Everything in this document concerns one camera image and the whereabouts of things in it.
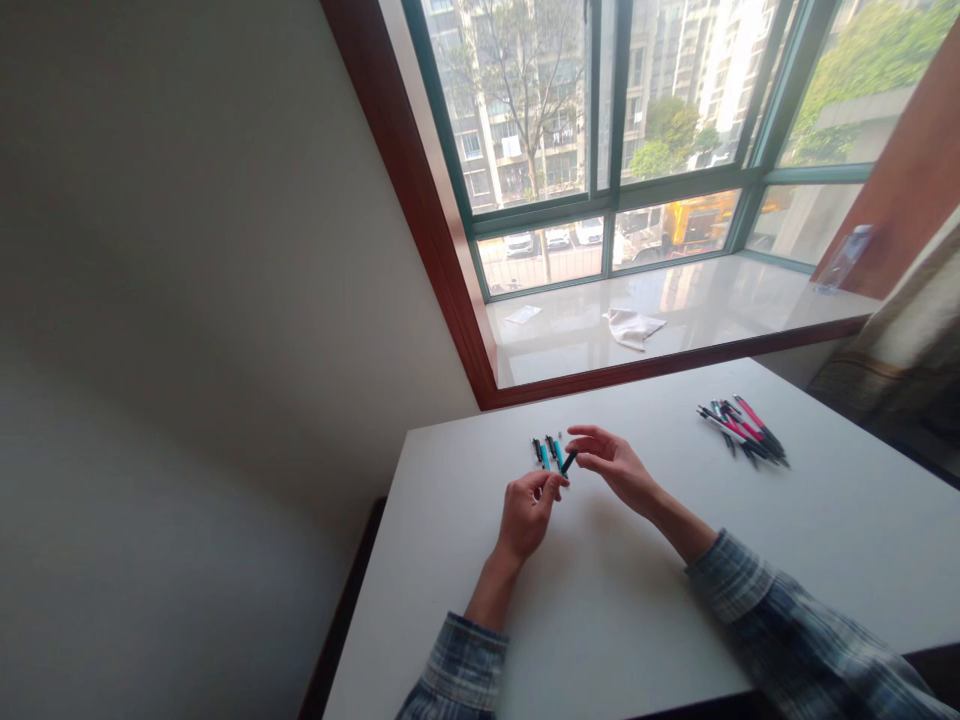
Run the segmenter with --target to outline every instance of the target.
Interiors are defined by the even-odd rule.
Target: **green foliage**
[[[647,142],[664,142],[678,155],[690,154],[700,114],[680,98],[665,97],[647,105]]]
[[[647,105],[644,143],[630,161],[633,176],[641,179],[663,177],[683,169],[694,152],[699,121],[697,109],[680,98],[651,100]],[[716,135],[715,128],[709,129]]]
[[[697,133],[697,137],[693,141],[693,152],[697,155],[713,152],[722,144],[723,143],[720,142],[720,133],[717,132],[717,128],[711,125]]]
[[[673,172],[676,165],[677,156],[665,142],[647,140],[633,154],[630,171],[640,179],[662,177]]]
[[[928,11],[875,0],[840,32],[820,59],[793,128],[790,165],[844,162],[859,134],[856,124],[816,130],[828,105],[915,85],[923,77],[960,9],[938,0]]]

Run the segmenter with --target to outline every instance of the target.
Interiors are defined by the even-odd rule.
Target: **shirt cuff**
[[[770,590],[776,571],[725,529],[686,569],[693,587],[726,624],[736,622]]]
[[[493,712],[509,642],[506,635],[447,613],[422,680],[438,695]]]

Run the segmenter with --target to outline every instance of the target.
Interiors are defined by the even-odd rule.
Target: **person's right hand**
[[[634,512],[649,517],[660,486],[640,462],[630,443],[596,425],[574,425],[567,430],[582,435],[567,443],[576,450],[577,465],[599,474],[607,485]]]

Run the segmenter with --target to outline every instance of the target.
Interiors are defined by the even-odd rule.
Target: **teal pen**
[[[557,470],[561,475],[566,477],[567,474],[563,472],[563,453],[560,452],[560,443],[558,443],[556,440],[553,441],[553,449],[557,451]]]

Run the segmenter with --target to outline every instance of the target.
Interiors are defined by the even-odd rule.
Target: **plastic water bottle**
[[[817,281],[817,292],[823,295],[833,295],[840,287],[840,283],[847,279],[847,275],[863,255],[863,251],[870,241],[872,225],[857,225],[853,232],[847,235],[840,247],[830,258],[830,263],[820,274]]]

